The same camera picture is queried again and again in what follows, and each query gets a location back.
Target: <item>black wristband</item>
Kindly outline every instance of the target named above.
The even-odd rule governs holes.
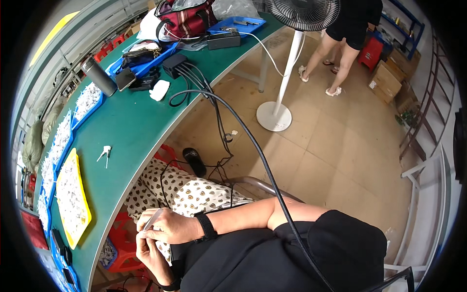
[[[208,241],[211,239],[216,239],[218,237],[217,232],[212,226],[211,220],[209,220],[206,214],[204,214],[203,212],[199,212],[195,214],[195,217],[198,219],[199,223],[201,224],[201,228],[204,232],[203,237],[201,237],[200,239],[196,239],[195,242]]]
[[[162,286],[160,284],[159,286],[162,288],[162,290],[170,292],[180,290],[180,283],[182,283],[182,279],[178,278],[177,280],[173,281],[169,286]]]

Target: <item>person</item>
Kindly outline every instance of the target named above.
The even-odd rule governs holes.
[[[193,217],[200,211],[221,210],[253,201],[224,185],[195,177],[178,164],[167,166],[164,161],[152,158],[123,203],[128,216],[137,223],[145,210],[156,207],[170,207],[182,216]],[[161,241],[156,245],[170,263],[170,245]]]
[[[152,228],[143,231],[158,208],[143,211],[136,227],[136,256],[164,291],[327,291],[277,198],[206,209],[192,217],[172,207],[187,201],[182,193],[171,209],[163,207]],[[335,291],[361,291],[383,281],[386,237],[381,230],[337,210],[283,199]],[[170,264],[157,242],[170,246]]]
[[[337,53],[340,51],[341,53],[344,51],[344,46],[346,44],[346,38],[343,38],[342,41],[340,41],[338,44],[336,44],[331,52],[331,57],[329,59],[326,59],[323,61],[323,65],[329,66],[329,65],[334,65],[336,62],[336,57]],[[339,72],[339,67],[334,66],[331,69],[331,72],[334,74],[337,74]]]
[[[340,13],[336,21],[326,29],[321,43],[310,57],[307,66],[300,66],[298,69],[300,79],[308,82],[310,73],[318,62],[338,42],[346,38],[339,71],[331,87],[325,91],[329,96],[336,96],[342,92],[340,84],[346,79],[352,63],[363,46],[368,23],[377,26],[382,12],[381,0],[342,0],[340,3]]]

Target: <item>fan grille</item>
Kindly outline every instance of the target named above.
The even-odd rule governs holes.
[[[307,6],[311,8],[301,8],[295,2],[297,0],[266,0],[266,5],[284,25],[301,31],[327,28],[339,15],[339,0],[308,0]]]

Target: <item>sandal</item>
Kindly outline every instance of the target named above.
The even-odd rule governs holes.
[[[339,67],[334,66],[334,68],[331,69],[331,72],[337,74],[339,72]]]
[[[323,65],[329,66],[329,65],[334,65],[334,63],[329,61],[328,59],[326,59],[326,60],[323,61]]]
[[[340,87],[337,87],[337,88],[336,88],[336,92],[334,92],[334,93],[329,93],[329,89],[330,89],[330,88],[326,89],[326,91],[325,91],[325,93],[326,93],[327,95],[329,95],[329,96],[337,96],[337,95],[339,95],[339,94],[342,92],[342,88],[340,88]]]
[[[300,75],[300,79],[301,79],[303,82],[306,83],[306,82],[308,82],[308,79],[309,79],[309,78],[305,79],[305,78],[302,77],[302,74],[303,74],[303,72],[304,72],[305,70],[306,70],[306,67],[300,66],[300,68],[298,69],[298,74]]]

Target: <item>yellow plastic tray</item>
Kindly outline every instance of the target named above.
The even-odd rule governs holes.
[[[81,181],[81,173],[79,171],[79,158],[78,158],[78,155],[76,154],[76,148],[73,148],[71,150],[70,154],[65,160],[65,163],[63,164],[63,168],[66,168],[69,164],[72,164],[74,160],[76,161],[75,163],[76,167],[73,168],[73,175],[77,178],[77,181],[79,181],[79,188],[81,190],[81,196],[83,197],[83,206],[81,206],[82,213],[86,213],[85,220],[82,221],[81,226],[79,226],[78,230],[75,230],[75,232],[71,230],[67,230],[67,227],[65,226],[65,216],[69,216],[71,214],[63,214],[62,210],[60,209],[60,202],[59,200],[57,200],[58,210],[60,211],[60,217],[62,219],[62,224],[63,224],[63,228],[65,231],[66,239],[68,240],[68,243],[70,244],[71,249],[75,249],[76,245],[78,244],[79,239],[81,238],[86,227],[89,225],[89,222],[91,221],[91,211],[89,210],[89,206],[86,201],[85,191],[83,189],[83,182]],[[57,194],[63,191],[61,190],[61,184],[60,184],[60,181],[63,177],[65,177],[65,174],[63,173],[63,171],[60,171],[60,174],[58,175],[58,179],[57,179]]]

